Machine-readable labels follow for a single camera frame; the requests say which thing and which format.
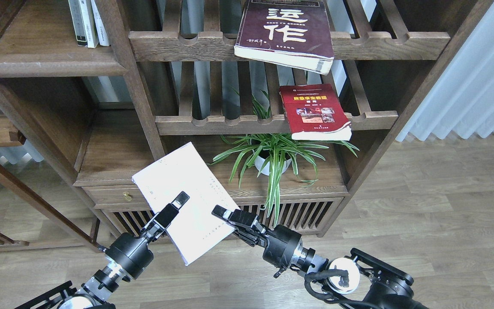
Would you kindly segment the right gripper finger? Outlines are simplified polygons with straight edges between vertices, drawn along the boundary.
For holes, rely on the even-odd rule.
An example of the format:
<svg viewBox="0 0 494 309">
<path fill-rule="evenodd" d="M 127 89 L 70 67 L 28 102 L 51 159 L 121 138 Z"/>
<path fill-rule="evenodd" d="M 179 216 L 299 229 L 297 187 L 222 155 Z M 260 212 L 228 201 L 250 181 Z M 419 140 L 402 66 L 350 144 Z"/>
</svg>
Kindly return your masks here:
<svg viewBox="0 0 494 309">
<path fill-rule="evenodd" d="M 234 221 L 230 221 L 232 214 L 234 213 L 235 210 L 230 210 L 226 209 L 225 207 L 222 207 L 220 205 L 214 206 L 214 209 L 212 210 L 212 215 L 221 219 L 222 221 L 228 223 L 228 224 L 233 224 Z"/>
</svg>

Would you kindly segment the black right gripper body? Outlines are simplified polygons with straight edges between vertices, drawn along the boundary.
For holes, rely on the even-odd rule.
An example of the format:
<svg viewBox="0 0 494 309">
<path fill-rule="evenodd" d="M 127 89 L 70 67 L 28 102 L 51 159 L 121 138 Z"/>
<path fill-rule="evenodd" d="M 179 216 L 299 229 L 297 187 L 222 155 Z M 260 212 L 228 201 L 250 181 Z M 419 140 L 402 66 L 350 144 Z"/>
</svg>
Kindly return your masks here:
<svg viewBox="0 0 494 309">
<path fill-rule="evenodd" d="M 300 233 L 281 224 L 271 230 L 259 223 L 258 218 L 258 215 L 236 209 L 229 215 L 229 224 L 235 227 L 235 235 L 248 245 L 264 248 L 263 260 L 278 268 L 274 277 L 292 266 L 300 268 L 304 262 Z"/>
</svg>

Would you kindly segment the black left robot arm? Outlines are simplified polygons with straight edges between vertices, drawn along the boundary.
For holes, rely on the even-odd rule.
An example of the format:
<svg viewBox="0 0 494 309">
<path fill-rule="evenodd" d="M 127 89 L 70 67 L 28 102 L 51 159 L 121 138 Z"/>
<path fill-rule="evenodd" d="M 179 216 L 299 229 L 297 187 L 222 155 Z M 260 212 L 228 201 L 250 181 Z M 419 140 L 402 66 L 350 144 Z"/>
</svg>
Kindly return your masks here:
<svg viewBox="0 0 494 309">
<path fill-rule="evenodd" d="M 108 264 L 98 270 L 81 285 L 81 289 L 72 288 L 71 281 L 63 283 L 24 304 L 19 309 L 114 309 L 115 305 L 108 298 L 118 288 L 118 282 L 130 282 L 137 279 L 152 262 L 154 255 L 148 245 L 156 241 L 178 215 L 180 208 L 190 199 L 185 192 L 166 205 L 141 229 L 140 235 L 134 237 L 123 233 L 109 248 L 104 248 Z"/>
</svg>

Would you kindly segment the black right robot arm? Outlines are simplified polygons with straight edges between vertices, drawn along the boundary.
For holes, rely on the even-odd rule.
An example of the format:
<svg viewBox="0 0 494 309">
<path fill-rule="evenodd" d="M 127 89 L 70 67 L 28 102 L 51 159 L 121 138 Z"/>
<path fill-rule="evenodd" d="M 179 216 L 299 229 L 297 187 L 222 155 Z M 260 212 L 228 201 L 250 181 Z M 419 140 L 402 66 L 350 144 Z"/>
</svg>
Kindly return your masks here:
<svg viewBox="0 0 494 309">
<path fill-rule="evenodd" d="M 262 257 L 278 271 L 293 270 L 304 279 L 304 288 L 316 299 L 345 309 L 423 309 L 413 299 L 412 276 L 365 252 L 353 248 L 349 256 L 327 259 L 305 248 L 300 233 L 284 225 L 270 229 L 258 215 L 215 206 L 212 214 L 232 227 L 250 246 L 264 248 Z"/>
</svg>

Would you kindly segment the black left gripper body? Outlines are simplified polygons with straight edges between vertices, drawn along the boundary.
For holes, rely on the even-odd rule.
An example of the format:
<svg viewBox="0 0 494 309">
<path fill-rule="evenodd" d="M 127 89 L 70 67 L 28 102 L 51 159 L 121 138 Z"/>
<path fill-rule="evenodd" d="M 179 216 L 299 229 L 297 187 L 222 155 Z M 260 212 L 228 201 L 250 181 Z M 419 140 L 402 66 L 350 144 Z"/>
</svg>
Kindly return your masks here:
<svg viewBox="0 0 494 309">
<path fill-rule="evenodd" d="M 129 279 L 137 279 L 152 262 L 154 255 L 148 244 L 157 240 L 179 213 L 179 205 L 169 203 L 141 229 L 138 237 L 123 233 L 106 250 L 110 262 L 118 264 Z"/>
</svg>

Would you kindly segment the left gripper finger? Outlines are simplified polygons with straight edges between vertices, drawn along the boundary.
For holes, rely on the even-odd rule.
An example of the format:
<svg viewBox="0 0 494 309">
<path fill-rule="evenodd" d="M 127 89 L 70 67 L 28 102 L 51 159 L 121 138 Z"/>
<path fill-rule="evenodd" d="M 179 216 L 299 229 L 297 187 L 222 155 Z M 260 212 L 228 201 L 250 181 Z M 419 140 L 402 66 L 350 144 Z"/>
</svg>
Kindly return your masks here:
<svg viewBox="0 0 494 309">
<path fill-rule="evenodd" d="M 184 192 L 184 191 L 181 191 L 176 197 L 175 199 L 171 202 L 171 205 L 173 205 L 173 207 L 179 211 L 180 208 L 190 199 L 190 196 Z"/>
</svg>

